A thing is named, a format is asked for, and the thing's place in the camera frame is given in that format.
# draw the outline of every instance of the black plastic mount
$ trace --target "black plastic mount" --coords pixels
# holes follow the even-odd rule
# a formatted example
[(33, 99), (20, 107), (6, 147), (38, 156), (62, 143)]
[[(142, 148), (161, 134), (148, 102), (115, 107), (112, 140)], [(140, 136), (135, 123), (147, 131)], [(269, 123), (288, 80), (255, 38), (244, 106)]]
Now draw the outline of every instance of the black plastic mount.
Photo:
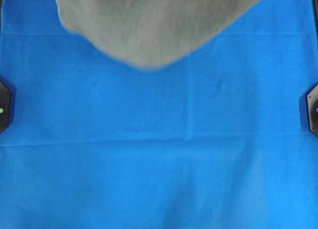
[(310, 130), (318, 136), (318, 85), (307, 95)]
[(9, 126), (11, 92), (0, 82), (0, 133)]

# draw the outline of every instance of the blue fabric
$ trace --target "blue fabric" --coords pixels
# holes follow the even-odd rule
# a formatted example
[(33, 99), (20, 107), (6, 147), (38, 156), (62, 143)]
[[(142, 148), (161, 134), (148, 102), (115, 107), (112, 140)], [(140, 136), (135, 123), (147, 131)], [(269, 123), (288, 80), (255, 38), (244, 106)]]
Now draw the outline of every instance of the blue fabric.
[(55, 0), (4, 0), (1, 229), (318, 228), (311, 0), (262, 0), (156, 73), (60, 25)]

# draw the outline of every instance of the gray towel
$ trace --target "gray towel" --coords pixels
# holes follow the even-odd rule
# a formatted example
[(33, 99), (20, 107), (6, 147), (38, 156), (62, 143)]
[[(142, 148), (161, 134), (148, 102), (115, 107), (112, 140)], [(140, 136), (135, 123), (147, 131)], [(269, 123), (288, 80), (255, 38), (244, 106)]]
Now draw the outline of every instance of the gray towel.
[(62, 24), (109, 56), (160, 67), (209, 41), (258, 0), (57, 0)]

